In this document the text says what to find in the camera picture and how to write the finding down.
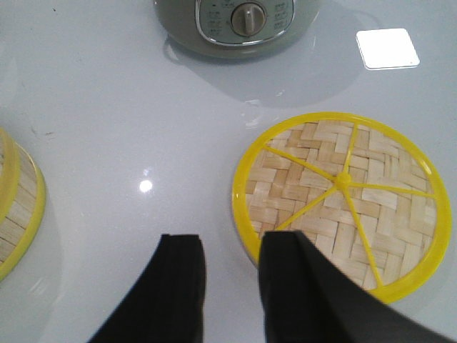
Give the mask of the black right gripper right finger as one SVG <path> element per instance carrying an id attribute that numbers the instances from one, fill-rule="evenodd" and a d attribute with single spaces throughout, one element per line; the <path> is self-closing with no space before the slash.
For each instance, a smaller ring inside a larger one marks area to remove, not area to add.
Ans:
<path id="1" fill-rule="evenodd" d="M 448 342 L 383 304 L 301 232 L 267 232 L 258 283 L 267 342 Z"/>

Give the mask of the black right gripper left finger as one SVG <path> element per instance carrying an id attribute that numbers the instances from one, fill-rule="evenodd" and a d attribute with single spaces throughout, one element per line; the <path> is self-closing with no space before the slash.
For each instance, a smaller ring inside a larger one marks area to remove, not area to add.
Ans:
<path id="1" fill-rule="evenodd" d="M 196 234 L 161 236 L 135 285 L 91 342 L 202 342 L 206 260 Z"/>

